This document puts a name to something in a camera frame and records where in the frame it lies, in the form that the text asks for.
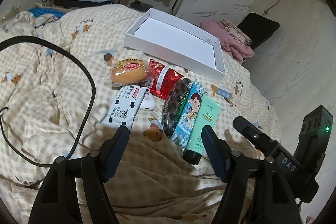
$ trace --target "cartoon boy face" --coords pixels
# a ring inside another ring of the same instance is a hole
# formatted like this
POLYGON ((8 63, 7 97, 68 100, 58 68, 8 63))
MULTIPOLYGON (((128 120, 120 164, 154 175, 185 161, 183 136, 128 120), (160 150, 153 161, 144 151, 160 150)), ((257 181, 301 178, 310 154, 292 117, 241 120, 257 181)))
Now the cartoon boy face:
POLYGON ((188 100, 188 102, 191 105, 192 110, 197 113, 201 106, 202 98, 198 93, 194 93, 191 95, 191 98, 188 100))

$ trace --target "green tube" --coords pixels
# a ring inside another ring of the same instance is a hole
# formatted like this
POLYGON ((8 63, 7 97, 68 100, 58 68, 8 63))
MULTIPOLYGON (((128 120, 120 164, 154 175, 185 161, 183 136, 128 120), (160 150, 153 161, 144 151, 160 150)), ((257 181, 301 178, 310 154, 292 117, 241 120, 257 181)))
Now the green tube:
POLYGON ((183 159, 188 163, 197 165, 200 162, 205 151, 201 137, 202 129, 206 125, 214 127, 220 110, 219 104, 209 97, 203 96, 193 130, 183 153, 183 159))

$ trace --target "open box lid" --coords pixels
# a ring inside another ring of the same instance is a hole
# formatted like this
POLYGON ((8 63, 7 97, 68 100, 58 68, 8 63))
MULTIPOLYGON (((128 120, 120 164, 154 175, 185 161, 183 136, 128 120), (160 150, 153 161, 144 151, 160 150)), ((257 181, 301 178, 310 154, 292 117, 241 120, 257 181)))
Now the open box lid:
POLYGON ((154 8, 128 29, 124 45, 217 82, 225 76, 217 37, 154 8))

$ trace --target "black and white packaging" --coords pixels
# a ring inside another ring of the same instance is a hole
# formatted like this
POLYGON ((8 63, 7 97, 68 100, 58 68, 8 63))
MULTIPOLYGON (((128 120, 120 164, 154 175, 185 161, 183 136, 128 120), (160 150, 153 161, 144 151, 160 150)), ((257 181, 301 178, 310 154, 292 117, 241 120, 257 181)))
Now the black and white packaging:
POLYGON ((131 130, 134 117, 146 91, 147 88, 138 85, 123 86, 101 122, 115 129, 125 125, 131 130))

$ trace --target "checkered blanket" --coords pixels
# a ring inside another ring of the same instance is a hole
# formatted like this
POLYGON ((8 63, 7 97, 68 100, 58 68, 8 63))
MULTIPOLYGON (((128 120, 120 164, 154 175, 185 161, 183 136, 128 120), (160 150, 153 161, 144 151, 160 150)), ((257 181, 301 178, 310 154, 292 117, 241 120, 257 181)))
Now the checkered blanket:
MULTIPOLYGON (((97 88, 95 103, 73 158, 98 149, 114 131, 100 123, 114 95, 105 85, 110 67, 105 54, 114 58, 141 58, 145 54, 124 48, 127 29, 142 14, 123 5, 105 5, 72 11, 60 20, 35 29, 31 22, 18 22, 0 32, 0 41, 18 35, 44 38, 76 56, 91 73, 97 88)), ((281 130, 269 102, 250 82, 249 72, 223 53, 226 76, 221 82, 169 64, 191 80, 197 79, 207 95, 221 105, 214 128, 231 148, 256 158, 254 147, 232 126, 243 115, 270 137, 279 140, 281 130), (223 94, 231 94, 224 99, 223 94)), ((87 109, 91 88, 83 72, 70 60, 50 49, 21 43, 0 53, 0 107, 5 134, 29 158, 52 163, 70 151, 87 109)), ((206 155, 199 165, 182 159, 182 150, 167 137, 153 142, 144 135, 153 119, 160 119, 164 101, 155 98, 154 111, 139 110, 129 143, 115 177, 105 184, 120 223, 210 223, 226 184, 214 175, 206 155)), ((27 223, 37 190, 23 188, 42 179, 47 168, 39 168, 19 157, 0 137, 0 197, 19 223, 27 223)), ((81 180, 78 200, 84 223, 91 223, 81 180)), ((251 201, 249 182, 243 214, 251 201)))

